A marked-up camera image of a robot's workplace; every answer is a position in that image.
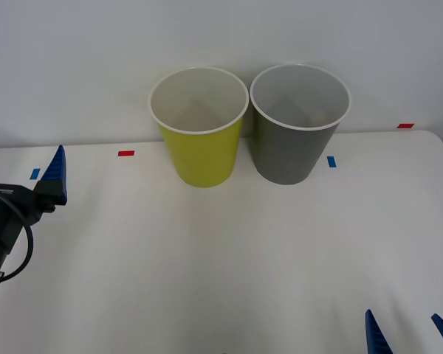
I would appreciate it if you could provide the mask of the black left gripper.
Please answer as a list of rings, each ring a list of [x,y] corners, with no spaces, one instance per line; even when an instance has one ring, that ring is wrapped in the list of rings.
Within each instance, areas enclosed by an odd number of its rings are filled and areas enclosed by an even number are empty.
[[[32,225],[40,221],[41,212],[52,213],[56,206],[66,203],[66,152],[59,145],[33,191],[15,184],[0,184],[0,243],[15,243],[21,230],[28,243],[34,243]]]

